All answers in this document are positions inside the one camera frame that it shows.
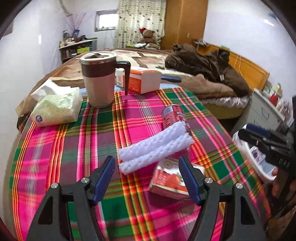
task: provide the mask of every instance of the red can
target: red can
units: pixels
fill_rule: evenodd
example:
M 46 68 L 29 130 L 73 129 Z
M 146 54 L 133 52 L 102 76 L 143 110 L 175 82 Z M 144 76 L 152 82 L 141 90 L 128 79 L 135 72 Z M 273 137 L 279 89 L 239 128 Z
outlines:
M 186 120 L 185 113 L 180 106 L 176 104 L 171 104 L 167 106 L 162 111 L 161 117 L 163 118 L 163 129 L 168 128 L 178 121 L 184 121 L 186 125 L 186 130 L 191 135 L 190 126 L 188 124 L 188 121 Z

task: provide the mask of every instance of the plaid tablecloth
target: plaid tablecloth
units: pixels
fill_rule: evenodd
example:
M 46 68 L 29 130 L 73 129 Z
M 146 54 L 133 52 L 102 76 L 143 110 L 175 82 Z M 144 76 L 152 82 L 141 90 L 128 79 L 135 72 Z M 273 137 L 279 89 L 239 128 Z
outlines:
M 192 129 L 191 162 L 203 165 L 205 176 L 219 183 L 241 182 L 263 222 L 270 209 L 263 188 L 214 116 L 190 92 L 181 88 L 143 95 L 115 93 L 114 103 L 92 108 L 84 100 L 78 121 L 38 128 L 30 120 L 22 133 L 12 168 L 10 195 L 15 231 L 25 240 L 34 214 L 50 184 L 75 183 L 101 165 L 117 149 L 160 132 L 161 112 L 180 105 Z M 185 241 L 200 208 L 147 190 L 155 164 L 127 176 L 118 165 L 102 202 L 96 206 L 99 226 L 108 240 Z M 212 240 L 219 240 L 225 204 L 220 203 Z M 69 203 L 74 239 L 80 235 L 73 203 Z

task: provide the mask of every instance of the metal screw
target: metal screw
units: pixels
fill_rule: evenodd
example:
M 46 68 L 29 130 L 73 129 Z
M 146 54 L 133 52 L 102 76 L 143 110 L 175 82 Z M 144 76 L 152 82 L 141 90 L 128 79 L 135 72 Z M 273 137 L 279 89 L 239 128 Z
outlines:
M 84 177 L 84 178 L 81 179 L 82 183 L 88 183 L 88 181 L 89 181 L 88 177 Z
M 58 183 L 52 183 L 52 184 L 50 185 L 51 188 L 57 188 L 58 186 L 59 186 Z
M 208 183 L 208 184 L 211 184 L 211 183 L 213 183 L 213 179 L 210 178 L 210 177 L 206 177 L 205 182 Z
M 242 189 L 244 187 L 241 183 L 236 183 L 235 186 L 237 189 Z

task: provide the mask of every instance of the floral curtain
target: floral curtain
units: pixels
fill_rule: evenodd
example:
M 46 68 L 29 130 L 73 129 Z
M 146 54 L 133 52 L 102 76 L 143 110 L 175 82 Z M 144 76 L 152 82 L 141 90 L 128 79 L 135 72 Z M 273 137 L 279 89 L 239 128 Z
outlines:
M 142 38 L 139 28 L 155 31 L 160 43 L 164 37 L 166 0 L 119 0 L 115 48 L 138 43 Z

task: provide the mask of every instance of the human hand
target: human hand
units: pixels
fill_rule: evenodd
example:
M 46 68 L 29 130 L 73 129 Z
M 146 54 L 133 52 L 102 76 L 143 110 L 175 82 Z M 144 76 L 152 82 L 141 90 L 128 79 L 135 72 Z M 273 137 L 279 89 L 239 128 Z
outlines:
M 271 194 L 273 196 L 276 196 L 279 192 L 279 189 L 280 189 L 280 184 L 279 184 L 279 169 L 276 167 L 273 171 L 272 171 L 272 175 L 273 176 L 277 176 L 273 183 L 272 183 L 272 191 L 271 191 Z M 293 180 L 290 184 L 290 190 L 291 191 L 296 191 L 296 179 Z M 288 206 L 291 207 L 291 206 L 295 206 L 296 205 L 296 194 L 291 198 L 291 200 L 289 201 L 288 203 Z

